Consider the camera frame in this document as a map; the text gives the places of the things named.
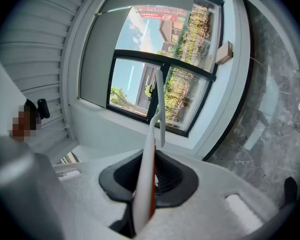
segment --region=sky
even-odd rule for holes
[[[116,49],[137,50],[155,53],[164,43],[159,32],[159,19],[142,18],[133,7],[120,32]],[[117,59],[113,71],[112,85],[122,88],[127,100],[136,103],[144,64],[139,61]]]

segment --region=window frame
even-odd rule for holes
[[[217,44],[216,44],[216,50],[222,46],[223,41],[223,21],[224,21],[224,11],[223,11],[223,0],[205,0],[210,3],[215,4],[216,6],[219,6],[219,19],[218,19],[218,33],[217,33]],[[166,82],[166,78],[168,75],[168,71],[170,67],[174,67],[181,70],[189,71],[190,73],[195,73],[201,77],[203,77],[207,84],[204,88],[204,95],[202,97],[202,101],[198,106],[197,111],[195,112],[191,122],[189,123],[188,127],[185,130],[177,129],[172,126],[166,125],[165,129],[166,131],[177,134],[183,137],[188,137],[191,129],[193,128],[206,100],[208,97],[208,94],[210,92],[210,89],[212,87],[213,82],[216,80],[216,73],[218,69],[218,65],[214,62],[214,64],[211,65],[212,70],[211,72],[205,71],[197,66],[191,65],[187,62],[167,57],[161,54],[156,53],[150,53],[145,51],[137,51],[137,50],[127,50],[127,49],[115,49],[113,53],[113,58],[111,62],[111,69],[109,74],[109,80],[108,80],[108,89],[107,89],[107,97],[106,97],[106,109],[116,112],[120,115],[126,116],[128,118],[137,120],[139,122],[145,123],[147,125],[150,124],[151,119],[156,113],[157,106],[158,106],[158,95],[157,95],[157,85],[155,86],[154,90],[152,91],[152,99],[148,108],[148,112],[146,117],[127,111],[125,109],[113,106],[110,104],[110,91],[112,86],[112,79],[115,69],[115,64],[117,59],[124,59],[124,60],[133,60],[138,61],[142,63],[150,63],[157,66],[160,66],[160,70],[163,73],[163,83]]]

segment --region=louvered panel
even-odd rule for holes
[[[65,37],[32,29],[6,29],[0,31],[0,44],[29,42],[50,45],[63,45]]]
[[[66,37],[69,26],[63,25],[48,18],[39,16],[14,14],[9,17],[2,30],[32,30],[51,34],[58,37]]]
[[[22,0],[12,13],[41,17],[65,26],[70,26],[75,16],[74,12],[47,0]]]
[[[22,0],[0,30],[0,61],[25,97],[46,99],[50,118],[28,140],[35,152],[57,162],[76,141],[69,137],[60,100],[64,43],[84,0]]]

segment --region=glass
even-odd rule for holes
[[[109,104],[146,117],[156,87],[160,66],[117,58],[114,65]]]
[[[199,75],[170,67],[164,85],[166,126],[187,130],[201,104],[206,83]]]
[[[115,48],[164,55],[210,72],[217,50],[219,7],[199,1],[192,11],[133,6]]]

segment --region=gray marble wall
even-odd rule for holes
[[[300,194],[300,71],[274,27],[247,4],[254,36],[252,79],[233,128],[208,162],[233,171],[281,206],[287,177],[296,180]]]

